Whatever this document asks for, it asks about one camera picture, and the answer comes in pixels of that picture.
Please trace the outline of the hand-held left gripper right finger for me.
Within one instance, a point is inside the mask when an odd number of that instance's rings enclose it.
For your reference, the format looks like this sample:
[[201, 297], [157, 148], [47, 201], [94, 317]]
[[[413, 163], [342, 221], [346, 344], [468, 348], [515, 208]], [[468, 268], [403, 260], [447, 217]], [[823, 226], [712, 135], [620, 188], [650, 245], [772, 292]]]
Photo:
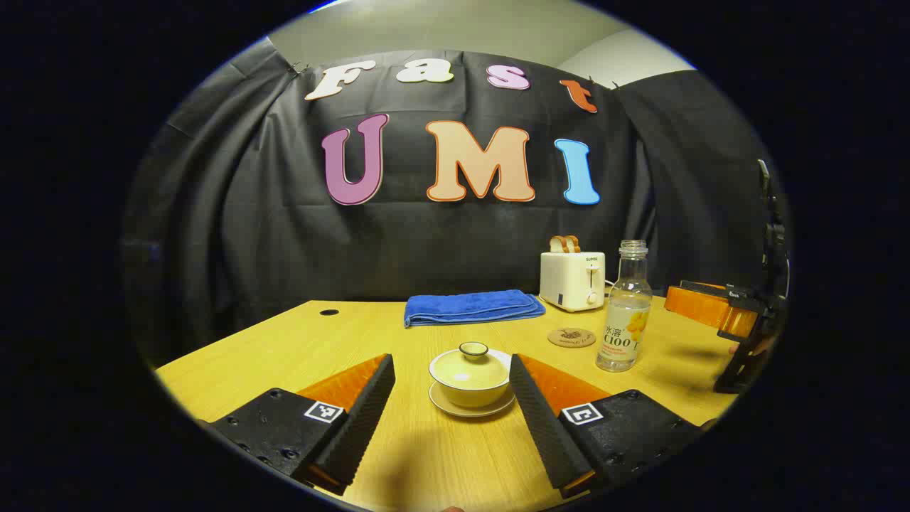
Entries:
[[511, 356], [509, 379], [562, 498], [637, 479], [705, 431], [644, 392], [608, 393], [526, 354]]

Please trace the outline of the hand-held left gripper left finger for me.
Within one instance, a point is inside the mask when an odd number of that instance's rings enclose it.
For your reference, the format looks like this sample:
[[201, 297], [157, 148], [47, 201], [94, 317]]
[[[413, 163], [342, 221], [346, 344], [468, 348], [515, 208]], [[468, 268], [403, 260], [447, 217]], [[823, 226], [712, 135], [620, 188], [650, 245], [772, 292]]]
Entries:
[[298, 392], [270, 388], [207, 428], [263, 466], [342, 495], [394, 385], [393, 357], [383, 353]]

